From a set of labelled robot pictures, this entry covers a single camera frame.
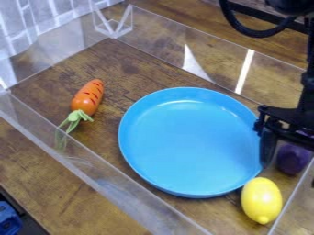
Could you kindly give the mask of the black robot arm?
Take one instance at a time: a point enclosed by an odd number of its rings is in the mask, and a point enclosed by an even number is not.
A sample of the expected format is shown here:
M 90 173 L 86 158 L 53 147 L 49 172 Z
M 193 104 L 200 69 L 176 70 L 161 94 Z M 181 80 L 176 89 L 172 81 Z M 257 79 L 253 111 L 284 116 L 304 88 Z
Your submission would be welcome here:
M 296 108 L 259 106 L 253 129 L 260 136 L 260 164 L 272 161 L 276 141 L 284 140 L 314 151 L 314 0 L 268 0 L 280 14 L 303 17 L 307 27 L 306 71 L 300 76 L 303 86 Z

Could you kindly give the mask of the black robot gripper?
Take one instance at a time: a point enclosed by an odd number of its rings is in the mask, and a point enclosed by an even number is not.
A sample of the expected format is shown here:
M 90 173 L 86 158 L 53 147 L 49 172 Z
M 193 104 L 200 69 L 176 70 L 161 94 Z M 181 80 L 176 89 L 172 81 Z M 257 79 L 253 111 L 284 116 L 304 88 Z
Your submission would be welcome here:
M 260 135 L 260 163 L 267 168 L 276 149 L 276 137 L 303 147 L 314 147 L 314 106 L 280 108 L 262 105 L 253 130 Z

